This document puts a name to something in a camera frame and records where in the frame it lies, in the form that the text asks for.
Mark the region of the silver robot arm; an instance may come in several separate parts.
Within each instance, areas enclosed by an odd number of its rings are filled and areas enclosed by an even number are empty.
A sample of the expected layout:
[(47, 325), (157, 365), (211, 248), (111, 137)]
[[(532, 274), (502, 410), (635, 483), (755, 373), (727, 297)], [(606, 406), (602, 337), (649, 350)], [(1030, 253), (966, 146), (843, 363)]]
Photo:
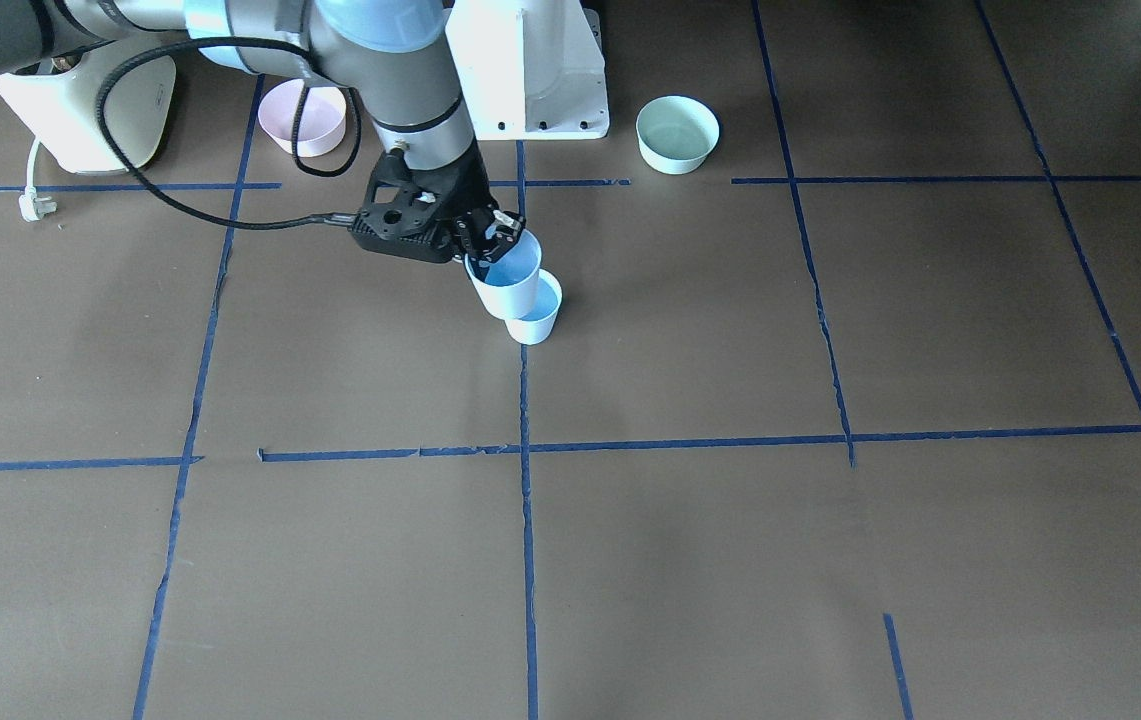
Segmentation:
[(185, 32), (185, 41), (110, 70), (94, 100), (99, 129), (128, 73), (186, 50), (251, 74), (341, 88), (385, 149), (361, 208), (262, 223), (262, 230), (334, 225), (361, 249), (459, 260), (486, 280), (518, 246), (525, 220), (492, 196), (445, 27), (439, 1), (0, 1), (0, 74), (146, 33)]

